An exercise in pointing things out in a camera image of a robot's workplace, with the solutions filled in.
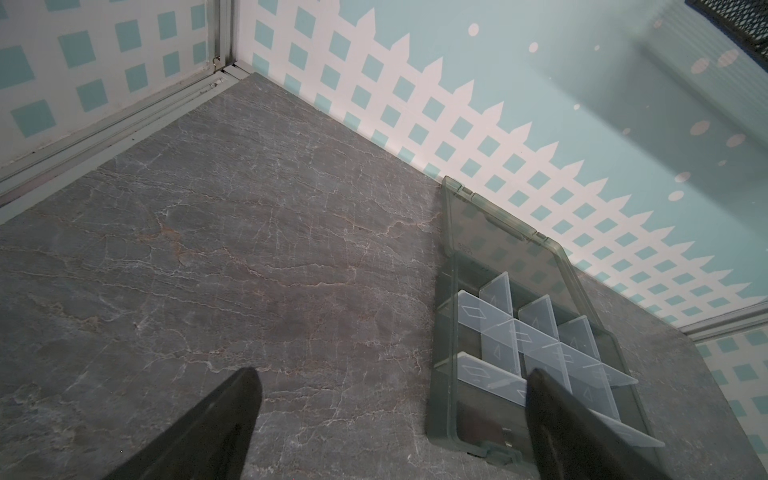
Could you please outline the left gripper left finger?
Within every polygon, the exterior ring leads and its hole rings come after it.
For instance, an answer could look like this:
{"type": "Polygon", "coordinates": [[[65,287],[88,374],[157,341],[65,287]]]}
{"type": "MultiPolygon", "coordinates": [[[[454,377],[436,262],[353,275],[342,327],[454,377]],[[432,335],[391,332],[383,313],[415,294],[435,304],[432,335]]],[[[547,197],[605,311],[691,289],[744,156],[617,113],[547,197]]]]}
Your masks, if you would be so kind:
{"type": "Polygon", "coordinates": [[[239,479],[263,399],[253,367],[240,368],[108,479],[239,479]]]}

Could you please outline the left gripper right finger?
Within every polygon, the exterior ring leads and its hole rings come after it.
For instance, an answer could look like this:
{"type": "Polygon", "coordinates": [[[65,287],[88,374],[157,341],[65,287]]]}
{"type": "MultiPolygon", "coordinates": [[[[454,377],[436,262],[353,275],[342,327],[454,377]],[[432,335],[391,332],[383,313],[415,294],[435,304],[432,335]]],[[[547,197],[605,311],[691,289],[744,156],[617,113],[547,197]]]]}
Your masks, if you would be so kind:
{"type": "Polygon", "coordinates": [[[542,479],[666,479],[551,375],[527,377],[525,416],[542,479]]]}

